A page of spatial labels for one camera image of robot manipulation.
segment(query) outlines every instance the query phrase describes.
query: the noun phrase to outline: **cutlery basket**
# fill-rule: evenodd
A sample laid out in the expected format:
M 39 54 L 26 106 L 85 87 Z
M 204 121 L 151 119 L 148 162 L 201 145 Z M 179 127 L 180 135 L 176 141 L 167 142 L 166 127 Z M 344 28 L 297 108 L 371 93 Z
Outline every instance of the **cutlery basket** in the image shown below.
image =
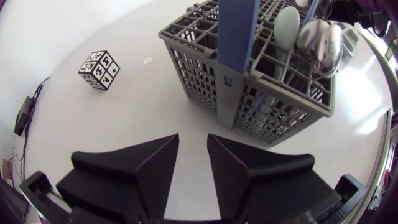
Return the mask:
M 331 116 L 335 77 L 318 78 L 306 55 L 284 51 L 272 34 L 278 13 L 294 1 L 261 0 L 250 64 L 244 73 L 217 62 L 218 1 L 189 7 L 159 32 L 187 97 L 220 125 L 241 131 L 268 146 L 286 140 Z M 302 22 L 306 9 L 297 8 Z M 287 54 L 276 59 L 275 50 Z M 275 68 L 282 75 L 274 77 Z

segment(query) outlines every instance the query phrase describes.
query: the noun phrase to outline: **black cable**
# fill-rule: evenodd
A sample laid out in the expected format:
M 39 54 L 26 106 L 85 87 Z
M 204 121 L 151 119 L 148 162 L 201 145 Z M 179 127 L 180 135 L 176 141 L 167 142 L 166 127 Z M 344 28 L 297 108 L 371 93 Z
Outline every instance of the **black cable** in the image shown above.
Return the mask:
M 12 149 L 11 149 L 11 153 L 12 153 L 12 155 L 11 155 L 11 157 L 17 157 L 17 159 L 18 159 L 18 161 L 21 161 L 19 158 L 18 158 L 18 153 L 14 153 L 14 148 L 15 148 L 15 146 L 13 146 L 12 147 Z
M 12 187 L 15 189 L 14 178 L 13 178 L 13 176 L 11 175 L 11 170 L 10 170 L 10 161 L 11 161 L 11 159 L 9 159 L 9 160 L 8 160 L 8 163 L 7 163 L 7 166 L 8 166 L 8 174 L 10 175 L 10 178 L 11 178 L 11 181 L 12 181 Z
M 15 163 L 13 163 L 13 165 L 15 166 L 15 172 L 17 173 L 17 176 L 19 177 L 19 180 L 21 180 L 21 182 L 23 182 L 22 177 L 18 174 L 18 170 L 17 170 L 17 167 L 16 167 Z
M 18 160 L 21 161 L 21 176 L 22 176 L 22 180 L 23 181 L 25 181 L 26 146 L 27 146 L 27 140 L 28 140 L 28 137 L 29 137 L 30 124 L 32 123 L 33 114 L 35 113 L 35 109 L 36 109 L 36 102 L 37 102 L 38 97 L 40 96 L 40 92 L 43 89 L 43 84 L 49 78 L 50 77 L 47 77 L 45 80 L 42 81 L 42 83 L 40 83 L 40 85 L 36 88 L 36 91 L 33 94 L 32 99 L 30 100 L 29 110 L 28 110 L 28 114 L 27 114 L 28 118 L 27 118 L 27 122 L 26 122 L 26 126 L 25 126 L 25 144 L 24 144 L 24 149 L 22 151 L 21 159 L 18 159 Z

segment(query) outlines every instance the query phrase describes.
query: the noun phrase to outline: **cube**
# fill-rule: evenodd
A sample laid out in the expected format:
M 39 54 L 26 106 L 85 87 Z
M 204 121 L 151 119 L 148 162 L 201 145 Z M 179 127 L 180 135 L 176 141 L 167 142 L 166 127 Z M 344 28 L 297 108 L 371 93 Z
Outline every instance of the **cube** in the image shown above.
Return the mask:
M 119 72 L 108 51 L 93 52 L 79 70 L 79 75 L 93 88 L 108 90 Z

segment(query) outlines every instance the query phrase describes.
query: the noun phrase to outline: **table surface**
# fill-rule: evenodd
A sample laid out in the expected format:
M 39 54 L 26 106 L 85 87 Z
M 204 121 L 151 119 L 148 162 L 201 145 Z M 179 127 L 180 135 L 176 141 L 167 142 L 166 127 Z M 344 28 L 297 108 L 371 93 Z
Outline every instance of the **table surface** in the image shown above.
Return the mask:
M 184 94 L 157 33 L 196 1 L 155 1 L 123 17 L 76 49 L 45 84 L 30 128 L 26 176 L 41 170 L 52 185 L 72 170 L 75 151 L 106 152 L 180 134 L 166 218 L 220 218 L 208 133 L 281 154 L 315 156 L 314 171 L 331 187 L 345 173 L 364 185 L 391 108 L 381 67 L 362 37 L 336 75 L 335 112 L 273 148 L 219 126 Z M 121 67 L 108 91 L 95 90 L 78 69 L 93 51 L 108 50 Z M 144 65 L 143 60 L 152 61 Z

